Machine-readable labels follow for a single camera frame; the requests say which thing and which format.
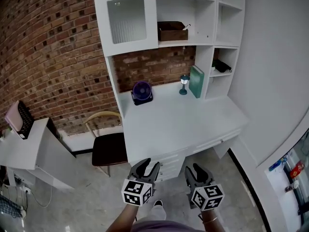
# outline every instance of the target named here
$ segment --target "chair backrest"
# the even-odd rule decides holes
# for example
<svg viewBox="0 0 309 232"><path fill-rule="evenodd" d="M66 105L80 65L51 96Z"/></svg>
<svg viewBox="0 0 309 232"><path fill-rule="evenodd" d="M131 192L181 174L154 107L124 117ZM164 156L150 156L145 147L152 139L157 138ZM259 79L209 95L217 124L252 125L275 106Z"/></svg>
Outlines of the chair backrest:
<svg viewBox="0 0 309 232"><path fill-rule="evenodd" d="M116 113L116 112L112 112L112 111L102 111L102 112L98 112L98 113L95 113L93 115L91 115L88 119L86 119L84 121L84 124L87 126L88 130L90 131L90 133L96 138L96 135L93 133L93 131L91 130L88 122L94 118L97 118L97 117L101 117L101 116L117 116L119 119L120 119L120 122L121 122L121 115L120 113Z"/></svg>

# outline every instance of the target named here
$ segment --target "power outlet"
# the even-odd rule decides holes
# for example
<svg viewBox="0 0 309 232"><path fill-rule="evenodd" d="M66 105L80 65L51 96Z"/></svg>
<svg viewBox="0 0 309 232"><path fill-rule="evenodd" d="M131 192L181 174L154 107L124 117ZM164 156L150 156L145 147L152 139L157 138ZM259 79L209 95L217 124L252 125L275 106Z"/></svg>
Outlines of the power outlet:
<svg viewBox="0 0 309 232"><path fill-rule="evenodd" d="M21 187L21 190L27 192L28 194L31 194L31 189L26 186Z"/></svg>

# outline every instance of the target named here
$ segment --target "white desk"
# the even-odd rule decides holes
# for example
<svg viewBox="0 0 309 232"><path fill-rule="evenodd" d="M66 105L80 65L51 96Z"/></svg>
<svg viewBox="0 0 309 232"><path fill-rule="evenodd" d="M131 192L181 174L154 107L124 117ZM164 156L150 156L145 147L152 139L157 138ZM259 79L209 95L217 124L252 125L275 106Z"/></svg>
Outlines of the white desk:
<svg viewBox="0 0 309 232"><path fill-rule="evenodd" d="M119 95L128 161L134 165L152 158L150 167L161 162L159 180L178 176L186 156L207 148L215 146L222 157L248 123L229 97L196 99L190 90L179 95L181 87L180 83L155 86L154 100L139 106L129 92Z"/></svg>
<svg viewBox="0 0 309 232"><path fill-rule="evenodd" d="M28 139L16 133L0 142L0 165L28 171L58 189L75 186L76 159L46 127L48 118L33 123Z"/></svg>

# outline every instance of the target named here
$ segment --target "dark chair seat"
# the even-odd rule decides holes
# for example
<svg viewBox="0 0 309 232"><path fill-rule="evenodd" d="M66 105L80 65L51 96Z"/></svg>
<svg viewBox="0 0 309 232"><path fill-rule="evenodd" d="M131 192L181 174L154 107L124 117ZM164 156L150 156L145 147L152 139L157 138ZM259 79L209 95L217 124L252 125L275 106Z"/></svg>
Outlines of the dark chair seat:
<svg viewBox="0 0 309 232"><path fill-rule="evenodd" d="M109 166L127 162L126 144L123 133L97 137L93 144L92 165Z"/></svg>

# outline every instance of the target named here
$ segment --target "desk surface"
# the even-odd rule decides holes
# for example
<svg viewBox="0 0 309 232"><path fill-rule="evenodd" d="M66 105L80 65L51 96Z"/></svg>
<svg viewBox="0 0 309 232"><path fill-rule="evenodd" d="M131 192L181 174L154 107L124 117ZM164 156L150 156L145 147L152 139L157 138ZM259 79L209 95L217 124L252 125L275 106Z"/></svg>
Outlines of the desk surface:
<svg viewBox="0 0 309 232"><path fill-rule="evenodd" d="M179 95L181 87L180 83L155 86L154 100L139 106L130 93L120 94L129 162L198 145L247 124L229 97L196 99L190 90Z"/></svg>
<svg viewBox="0 0 309 232"><path fill-rule="evenodd" d="M15 132L0 142L0 165L34 170L42 136L49 118L33 123L28 139L21 139Z"/></svg>

